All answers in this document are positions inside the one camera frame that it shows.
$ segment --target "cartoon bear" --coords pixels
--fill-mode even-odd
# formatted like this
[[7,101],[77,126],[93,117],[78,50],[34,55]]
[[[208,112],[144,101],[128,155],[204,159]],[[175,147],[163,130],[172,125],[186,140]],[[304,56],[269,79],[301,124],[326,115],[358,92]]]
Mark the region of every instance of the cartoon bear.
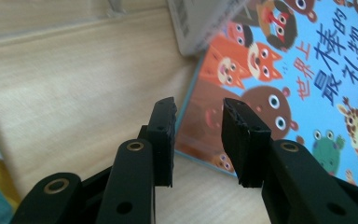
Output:
[[316,22],[318,16],[313,7],[315,0],[284,0],[284,2],[299,14],[306,15],[311,22]]
[[292,120],[290,105],[286,98],[290,90],[282,91],[270,86],[258,86],[246,91],[241,100],[250,106],[271,129],[271,138],[284,138],[290,130],[297,131],[298,124]]

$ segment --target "children's book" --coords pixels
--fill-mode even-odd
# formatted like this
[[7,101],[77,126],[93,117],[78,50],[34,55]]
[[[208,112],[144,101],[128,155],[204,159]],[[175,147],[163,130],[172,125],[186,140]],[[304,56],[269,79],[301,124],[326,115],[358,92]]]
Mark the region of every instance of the children's book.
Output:
[[358,0],[251,0],[210,42],[175,148],[235,175],[221,142],[224,97],[358,186]]

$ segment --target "cartoon frog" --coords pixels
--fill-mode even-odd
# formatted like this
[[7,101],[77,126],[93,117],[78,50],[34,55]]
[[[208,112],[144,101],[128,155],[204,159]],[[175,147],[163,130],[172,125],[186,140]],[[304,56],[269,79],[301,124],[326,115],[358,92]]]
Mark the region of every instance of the cartoon frog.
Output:
[[312,155],[330,175],[336,175],[342,148],[344,148],[345,139],[338,136],[334,141],[332,131],[327,131],[326,137],[322,137],[321,132],[316,130],[313,134],[315,142],[312,146]]

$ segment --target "cartoon fox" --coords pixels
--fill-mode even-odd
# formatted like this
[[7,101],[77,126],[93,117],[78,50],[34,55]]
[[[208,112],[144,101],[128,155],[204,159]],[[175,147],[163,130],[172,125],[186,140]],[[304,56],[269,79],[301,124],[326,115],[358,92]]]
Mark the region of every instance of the cartoon fox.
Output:
[[281,58],[282,56],[273,51],[268,45],[255,42],[249,47],[245,68],[256,79],[270,82],[273,79],[282,78],[281,73],[274,67],[274,62],[279,61]]
[[220,34],[245,48],[249,48],[254,41],[252,30],[248,25],[239,24],[233,21],[229,21]]
[[218,86],[236,86],[244,89],[241,77],[247,76],[246,72],[236,60],[222,55],[217,49],[210,46],[200,69],[200,78]]
[[200,69],[200,78],[216,85],[245,89],[242,79],[255,77],[264,82],[282,78],[274,62],[282,58],[268,45],[255,42],[249,48],[218,35],[211,42]]

